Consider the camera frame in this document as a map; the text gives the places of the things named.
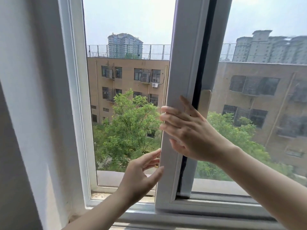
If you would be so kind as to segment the wide grey high-rise block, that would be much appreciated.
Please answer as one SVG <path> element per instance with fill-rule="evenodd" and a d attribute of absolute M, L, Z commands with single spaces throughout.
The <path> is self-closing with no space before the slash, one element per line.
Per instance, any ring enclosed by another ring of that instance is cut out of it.
<path fill-rule="evenodd" d="M 257 30 L 236 40 L 233 62 L 307 65 L 307 35 L 270 36 Z"/>

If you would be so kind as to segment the metal rooftop fence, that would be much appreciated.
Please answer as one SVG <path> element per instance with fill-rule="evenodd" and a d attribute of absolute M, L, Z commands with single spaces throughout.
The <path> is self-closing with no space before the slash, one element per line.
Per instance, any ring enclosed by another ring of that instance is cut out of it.
<path fill-rule="evenodd" d="M 232 62 L 236 43 L 224 43 L 218 59 L 223 62 Z M 107 45 L 87 45 L 87 57 L 109 58 Z M 170 60 L 171 45 L 143 44 L 143 60 Z"/>

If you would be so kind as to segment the white outer window frame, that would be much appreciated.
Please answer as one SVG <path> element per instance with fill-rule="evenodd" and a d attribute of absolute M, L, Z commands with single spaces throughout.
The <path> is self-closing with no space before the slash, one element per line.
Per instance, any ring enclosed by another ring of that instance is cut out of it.
<path fill-rule="evenodd" d="M 66 0 L 69 30 L 63 30 L 65 37 L 70 36 L 71 48 L 67 52 L 69 89 L 75 127 L 79 171 L 87 211 L 100 204 L 91 197 L 91 191 L 98 189 L 94 159 L 94 143 L 91 122 L 90 92 L 88 79 L 87 53 L 85 45 L 85 24 L 82 0 Z M 159 212 L 155 204 L 139 202 L 128 209 L 116 220 L 114 228 L 146 230 L 284 230 L 276 221 L 238 219 L 220 216 L 192 215 Z"/>

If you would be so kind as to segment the green leafy tree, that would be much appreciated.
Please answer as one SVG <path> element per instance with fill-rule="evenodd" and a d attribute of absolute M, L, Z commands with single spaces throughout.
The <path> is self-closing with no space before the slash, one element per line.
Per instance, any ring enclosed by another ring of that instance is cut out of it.
<path fill-rule="evenodd" d="M 295 180 L 293 168 L 282 162 L 273 162 L 271 156 L 266 151 L 265 147 L 252 140 L 256 127 L 251 120 L 247 118 L 242 119 L 242 125 L 239 127 L 234 125 L 233 114 L 220 114 L 216 112 L 209 112 L 207 116 L 208 122 L 226 139 L 239 146 L 247 154 L 255 159 L 263 162 L 270 168 L 286 175 Z M 197 169 L 194 178 L 211 179 L 217 181 L 233 181 L 223 170 L 216 165 L 209 162 L 198 161 Z"/>
<path fill-rule="evenodd" d="M 132 89 L 115 95 L 113 116 L 93 124 L 96 170 L 125 172 L 133 159 L 161 146 L 160 110 Z"/>

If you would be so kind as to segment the person's right hand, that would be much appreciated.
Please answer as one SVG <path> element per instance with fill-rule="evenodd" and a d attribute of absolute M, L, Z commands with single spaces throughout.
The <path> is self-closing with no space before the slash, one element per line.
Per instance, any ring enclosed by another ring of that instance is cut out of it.
<path fill-rule="evenodd" d="M 237 149 L 237 146 L 223 137 L 203 116 L 191 117 L 186 112 L 170 106 L 162 106 L 161 110 L 185 120 L 183 127 L 174 127 L 162 121 L 160 129 L 167 133 L 170 139 L 175 139 L 186 147 L 186 157 L 219 165 Z"/>

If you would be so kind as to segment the concrete outer window sill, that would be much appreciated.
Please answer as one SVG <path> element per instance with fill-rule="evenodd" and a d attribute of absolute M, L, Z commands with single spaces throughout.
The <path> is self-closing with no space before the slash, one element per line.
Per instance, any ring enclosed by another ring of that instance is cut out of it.
<path fill-rule="evenodd" d="M 104 170 L 97 170 L 96 174 L 98 186 L 105 187 L 118 187 L 124 175 L 123 172 Z M 249 196 L 247 192 L 235 182 L 201 178 L 194 179 L 192 192 Z"/>

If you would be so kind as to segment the person's left hand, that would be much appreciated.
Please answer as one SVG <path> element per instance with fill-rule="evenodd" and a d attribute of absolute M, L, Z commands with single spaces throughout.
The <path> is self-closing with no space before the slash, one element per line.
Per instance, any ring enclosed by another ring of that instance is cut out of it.
<path fill-rule="evenodd" d="M 125 170 L 125 174 L 117 191 L 128 193 L 136 201 L 140 201 L 151 189 L 146 189 L 144 171 L 159 164 L 161 149 L 144 154 L 131 160 Z"/>

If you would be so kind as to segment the grey high-rise tower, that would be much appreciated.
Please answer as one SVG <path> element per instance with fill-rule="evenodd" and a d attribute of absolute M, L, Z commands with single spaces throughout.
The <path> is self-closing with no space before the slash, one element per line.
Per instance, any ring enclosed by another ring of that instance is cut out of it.
<path fill-rule="evenodd" d="M 107 49 L 109 58 L 142 59 L 143 42 L 131 34 L 111 34 Z"/>

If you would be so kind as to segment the person's left forearm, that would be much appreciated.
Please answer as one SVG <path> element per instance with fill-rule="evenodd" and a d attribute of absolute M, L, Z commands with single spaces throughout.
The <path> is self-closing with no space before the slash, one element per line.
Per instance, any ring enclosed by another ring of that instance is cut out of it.
<path fill-rule="evenodd" d="M 62 230 L 108 230 L 135 203 L 128 193 L 116 191 Z"/>

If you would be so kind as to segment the person's right forearm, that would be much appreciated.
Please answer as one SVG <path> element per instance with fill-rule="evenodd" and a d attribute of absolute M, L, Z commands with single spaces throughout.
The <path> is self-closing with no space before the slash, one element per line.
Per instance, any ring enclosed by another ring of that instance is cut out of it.
<path fill-rule="evenodd" d="M 218 144 L 216 165 L 287 230 L 307 230 L 307 187 L 233 144 Z"/>

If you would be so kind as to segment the tan brick building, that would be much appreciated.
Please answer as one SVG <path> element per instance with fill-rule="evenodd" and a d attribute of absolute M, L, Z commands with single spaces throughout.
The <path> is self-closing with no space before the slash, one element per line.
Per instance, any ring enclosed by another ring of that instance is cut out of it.
<path fill-rule="evenodd" d="M 87 62 L 94 123 L 110 119 L 115 95 L 129 89 L 159 108 L 165 104 L 169 61 Z M 295 178 L 307 180 L 307 65 L 219 62 L 209 112 L 233 114 L 237 127 L 243 118 L 251 120 L 252 140 L 273 162 L 292 166 Z"/>

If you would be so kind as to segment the white sliding window sash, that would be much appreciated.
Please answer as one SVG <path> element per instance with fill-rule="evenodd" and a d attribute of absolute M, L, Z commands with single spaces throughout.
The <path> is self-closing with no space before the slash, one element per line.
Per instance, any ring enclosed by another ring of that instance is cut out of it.
<path fill-rule="evenodd" d="M 219 53 L 232 0 L 176 0 L 165 105 L 180 111 L 182 95 L 198 109 L 201 90 L 213 91 Z M 172 149 L 162 134 L 156 188 L 159 212 L 269 220 L 272 216 L 250 196 L 192 192 L 197 161 Z"/>

